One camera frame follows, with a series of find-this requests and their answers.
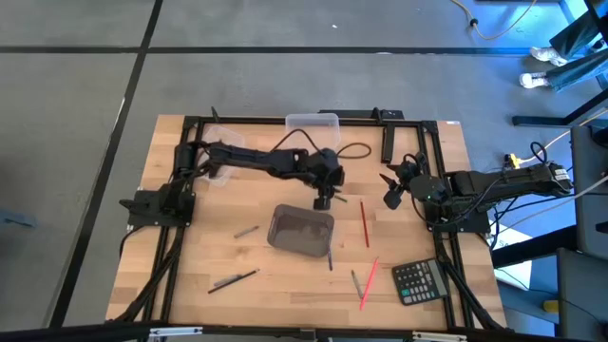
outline calculator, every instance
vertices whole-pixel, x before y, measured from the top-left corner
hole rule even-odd
[[[437,259],[416,261],[392,268],[392,278],[403,305],[414,305],[447,296]]]

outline black pen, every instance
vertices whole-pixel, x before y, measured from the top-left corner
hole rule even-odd
[[[228,281],[228,282],[226,282],[226,283],[224,283],[224,284],[221,284],[221,285],[217,286],[216,288],[213,288],[213,289],[209,290],[207,293],[208,293],[208,294],[212,294],[212,293],[214,293],[215,291],[217,291],[217,290],[219,290],[219,289],[221,289],[221,288],[224,288],[224,287],[226,287],[226,286],[228,286],[228,285],[230,285],[230,284],[234,284],[234,283],[236,283],[237,281],[239,281],[239,280],[241,280],[241,279],[246,278],[247,276],[252,276],[252,275],[254,275],[255,273],[257,273],[257,271],[259,271],[259,269],[254,269],[252,272],[250,272],[250,273],[248,273],[248,274],[245,274],[245,275],[240,275],[240,276],[238,276],[238,277],[236,277],[236,278],[234,278],[234,279],[232,279],[232,280],[230,280],[230,281]]]

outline red pen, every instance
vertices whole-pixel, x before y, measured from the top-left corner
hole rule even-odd
[[[368,224],[365,220],[365,209],[363,209],[363,201],[360,200],[359,204],[361,204],[361,219],[363,220],[363,232],[365,233],[365,245],[370,248],[370,238],[368,237]]]
[[[373,280],[373,277],[376,275],[377,268],[378,268],[378,257],[376,257],[376,260],[373,262],[373,266],[371,267],[370,278],[368,279],[368,285],[366,285],[366,287],[365,287],[365,292],[363,293],[363,298],[361,298],[361,305],[359,305],[359,311],[363,310],[363,307],[365,306],[365,302],[368,300],[368,295],[370,294],[370,288],[371,288],[371,281]]]

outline pen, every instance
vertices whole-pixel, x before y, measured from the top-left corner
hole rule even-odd
[[[330,262],[330,271],[333,271],[332,249],[331,248],[327,251],[327,260]]]
[[[354,270],[351,270],[351,276],[352,282],[354,283],[354,288],[357,289],[359,299],[363,299],[363,292],[361,292],[361,284],[359,284],[359,279],[357,279],[357,275],[354,273]]]
[[[228,285],[230,285],[230,284],[234,284],[234,283],[236,283],[237,281],[239,281],[239,280],[241,280],[241,279],[246,278],[247,276],[252,276],[252,275],[254,275],[255,273],[257,273],[257,271],[259,271],[259,269],[254,269],[252,272],[250,272],[250,273],[248,273],[248,274],[245,274],[245,275],[240,275],[240,276],[238,276],[238,277],[236,277],[236,278],[234,278],[234,279],[232,279],[232,280],[230,280],[230,281],[227,281],[227,282],[226,282],[226,283],[224,283],[224,284],[221,284],[221,285],[219,285],[219,286],[217,286],[217,287],[215,287],[215,288],[213,288],[213,289],[211,289],[211,290],[207,291],[207,293],[208,293],[208,294],[212,294],[212,293],[214,293],[215,291],[217,291],[217,290],[219,290],[219,289],[223,289],[223,288],[225,288],[226,286],[228,286]]]
[[[240,237],[242,237],[242,236],[244,236],[246,234],[249,234],[249,233],[255,231],[257,228],[259,228],[259,226],[253,226],[251,228],[245,229],[244,231],[238,232],[238,233],[235,234],[235,238],[240,238]]]
[[[230,275],[230,276],[227,276],[227,277],[225,277],[224,279],[222,279],[222,280],[218,280],[218,281],[216,281],[215,283],[213,283],[213,286],[214,286],[214,287],[217,287],[217,286],[219,286],[219,285],[223,285],[223,284],[227,283],[228,281],[230,281],[230,280],[232,280],[232,279],[236,279],[236,278],[238,278],[238,277],[240,277],[240,276],[242,276],[242,275]]]
[[[365,209],[363,209],[363,201],[360,200],[359,204],[361,204],[361,219],[363,220],[363,232],[365,233],[365,245],[370,248],[370,238],[368,237],[368,224],[365,220]]]
[[[378,257],[373,262],[373,266],[371,266],[370,278],[368,279],[368,285],[365,287],[365,292],[363,293],[363,298],[361,298],[361,305],[359,305],[359,311],[363,310],[365,306],[365,302],[368,300],[368,295],[370,294],[371,282],[373,281],[373,277],[376,275],[376,269],[378,268]]]

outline wooden tabletop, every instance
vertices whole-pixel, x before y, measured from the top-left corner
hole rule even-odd
[[[142,175],[144,189],[158,189],[173,165],[173,149],[179,142],[183,116],[161,115],[150,144]],[[438,122],[447,171],[469,168],[462,128],[456,122]],[[285,134],[283,125],[227,124],[245,137],[246,147],[271,149]],[[381,127],[341,126],[341,143],[361,142],[372,153],[362,160],[340,160],[346,173],[341,196],[332,200],[335,219],[332,236],[333,271],[326,257],[313,258],[271,247],[268,228],[279,204],[312,209],[316,192],[298,180],[277,180],[264,172],[237,170],[223,187],[198,179],[197,202],[187,228],[171,308],[170,322],[183,324],[266,327],[434,329],[446,327],[441,300],[404,306],[397,296],[390,269],[412,261],[435,257],[432,236],[416,216],[409,200],[397,210],[382,198],[387,185],[378,176],[391,172],[380,163]],[[430,137],[429,161],[435,162]],[[419,151],[416,130],[395,130],[393,161]],[[353,148],[350,153],[359,151]],[[365,203],[370,248],[366,248],[359,201]],[[234,234],[259,225],[239,239]],[[121,314],[150,276],[160,229],[146,227],[124,246],[107,310],[107,318]],[[504,313],[487,245],[474,234],[460,234],[466,281],[482,305],[499,323]],[[365,288],[371,265],[379,267],[363,311],[353,286],[351,270]],[[213,283],[234,274],[259,268],[260,272],[213,294]],[[153,317],[160,315],[162,286]],[[463,325],[457,290],[451,284],[456,321]]]

